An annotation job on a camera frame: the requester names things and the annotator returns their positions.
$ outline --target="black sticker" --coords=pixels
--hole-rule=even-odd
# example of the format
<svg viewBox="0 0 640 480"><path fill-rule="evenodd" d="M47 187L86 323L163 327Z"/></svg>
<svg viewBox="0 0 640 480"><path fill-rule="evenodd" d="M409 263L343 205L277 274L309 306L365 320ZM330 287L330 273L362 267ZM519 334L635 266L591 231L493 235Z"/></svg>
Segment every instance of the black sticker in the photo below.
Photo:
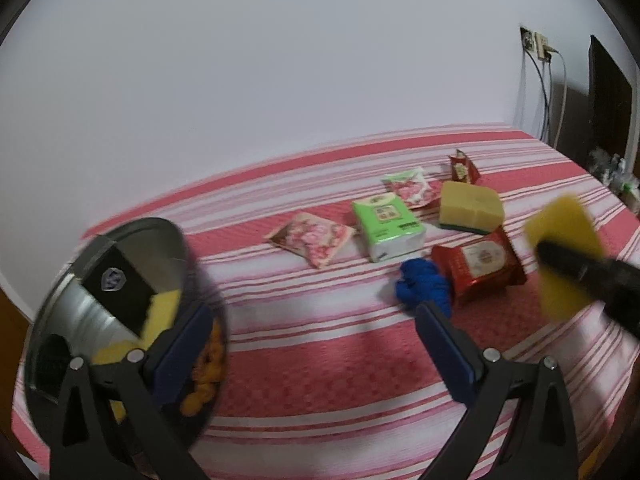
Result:
<svg viewBox="0 0 640 480"><path fill-rule="evenodd" d="M82 286L124 326L140 336L155 291L116 246L104 254Z"/></svg>

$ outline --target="white wall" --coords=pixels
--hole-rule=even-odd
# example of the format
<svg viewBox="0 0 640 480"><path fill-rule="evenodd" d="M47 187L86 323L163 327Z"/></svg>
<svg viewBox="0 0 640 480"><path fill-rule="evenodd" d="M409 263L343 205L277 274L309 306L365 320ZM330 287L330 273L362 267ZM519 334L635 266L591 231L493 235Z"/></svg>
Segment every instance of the white wall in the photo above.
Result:
<svg viewBox="0 0 640 480"><path fill-rule="evenodd" d="M590 34L635 86L595 0L33 0L0 48L9 294L32 313L85 228L219 171L398 128L536 134L521 23L583 94Z"/></svg>

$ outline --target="orange snack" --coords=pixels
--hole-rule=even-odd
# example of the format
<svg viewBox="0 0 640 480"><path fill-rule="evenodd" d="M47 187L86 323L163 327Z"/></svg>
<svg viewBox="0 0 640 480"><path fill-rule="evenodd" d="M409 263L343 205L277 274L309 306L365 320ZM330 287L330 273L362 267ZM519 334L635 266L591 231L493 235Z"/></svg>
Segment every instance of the orange snack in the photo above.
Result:
<svg viewBox="0 0 640 480"><path fill-rule="evenodd" d="M196 395L200 402L206 404L216 396L217 388L211 383L198 384L196 386Z"/></svg>
<svg viewBox="0 0 640 480"><path fill-rule="evenodd" d="M216 363L209 363L204 368L204 374L201 380L198 381L198 384L201 383L217 383L221 377L221 369L220 366Z"/></svg>
<svg viewBox="0 0 640 480"><path fill-rule="evenodd" d="M222 347L209 347L209 359L214 363L222 361L225 351Z"/></svg>
<svg viewBox="0 0 640 480"><path fill-rule="evenodd" d="M222 343L220 342L219 339L212 339L211 342L209 343L209 351L222 351L224 349L224 346L222 346Z"/></svg>
<svg viewBox="0 0 640 480"><path fill-rule="evenodd" d="M204 367L207 364L206 349L206 347L202 349L202 352L200 352L200 355L198 355L196 362L193 364L193 369L191 370L191 379L196 382L199 382L204 375Z"/></svg>
<svg viewBox="0 0 640 480"><path fill-rule="evenodd" d="M218 320L213 322L213 328L211 329L211 338L212 339L220 339L222 335L222 329L220 328L220 323Z"/></svg>
<svg viewBox="0 0 640 480"><path fill-rule="evenodd" d="M199 394L192 393L187 395L180 404L180 413L184 416L195 416L202 409L202 400Z"/></svg>

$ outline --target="electrical outlet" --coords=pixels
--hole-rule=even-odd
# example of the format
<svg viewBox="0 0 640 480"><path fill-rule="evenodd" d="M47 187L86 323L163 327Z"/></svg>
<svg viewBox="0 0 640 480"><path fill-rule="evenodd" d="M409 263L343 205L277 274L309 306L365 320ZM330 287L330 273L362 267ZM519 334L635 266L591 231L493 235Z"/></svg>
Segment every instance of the electrical outlet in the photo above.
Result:
<svg viewBox="0 0 640 480"><path fill-rule="evenodd" d="M549 42L546 38L546 36L543 36L542 34L540 34L539 32L536 32L533 35L534 38L534 42L535 42L535 47L536 47L536 54L538 54L538 59L540 61L546 61L547 60L547 54L545 51L545 47L549 45Z"/></svg>
<svg viewBox="0 0 640 480"><path fill-rule="evenodd" d="M528 50L532 54L536 54L536 43L533 37L533 32L528 28L520 27L520 41L525 50Z"/></svg>

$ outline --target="sponge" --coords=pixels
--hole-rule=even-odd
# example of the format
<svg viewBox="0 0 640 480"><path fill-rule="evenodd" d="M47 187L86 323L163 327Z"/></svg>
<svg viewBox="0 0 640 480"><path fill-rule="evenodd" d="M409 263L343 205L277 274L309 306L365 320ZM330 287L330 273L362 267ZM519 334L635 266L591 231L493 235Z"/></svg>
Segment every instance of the sponge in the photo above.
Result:
<svg viewBox="0 0 640 480"><path fill-rule="evenodd" d="M118 341L117 343L110 344L105 348L100 348L91 357L91 362L94 365L119 363L124 359L124 356L134 348L138 348L138 345L133 341ZM117 422L122 422L127 415L127 412L124 409L124 404L119 400L111 401L111 411L113 412Z"/></svg>
<svg viewBox="0 0 640 480"><path fill-rule="evenodd" d="M561 196L527 220L524 234L533 250L540 241L549 240L593 258L605 256L590 217L577 197L572 195ZM540 308L551 319L571 319L593 302L593 298L571 280L556 275L544 266L538 269L538 275Z"/></svg>
<svg viewBox="0 0 640 480"><path fill-rule="evenodd" d="M180 303L180 289L160 292L151 299L146 311L146 321L140 334L140 345L143 349L153 344L156 338L174 324L175 315Z"/></svg>
<svg viewBox="0 0 640 480"><path fill-rule="evenodd" d="M91 357L92 364L107 365L119 363L124 359L124 356L134 348L148 350L160 333L171 328L173 325L179 303L180 289L160 292L153 296L151 305L149 305L146 311L146 321L142 327L140 341L118 341L105 348L100 348ZM113 411L117 422L121 422L127 414L124 405L119 400L111 401L111 411Z"/></svg>
<svg viewBox="0 0 640 480"><path fill-rule="evenodd" d="M440 227L488 234L504 221L504 208L495 190L447 180L440 197Z"/></svg>

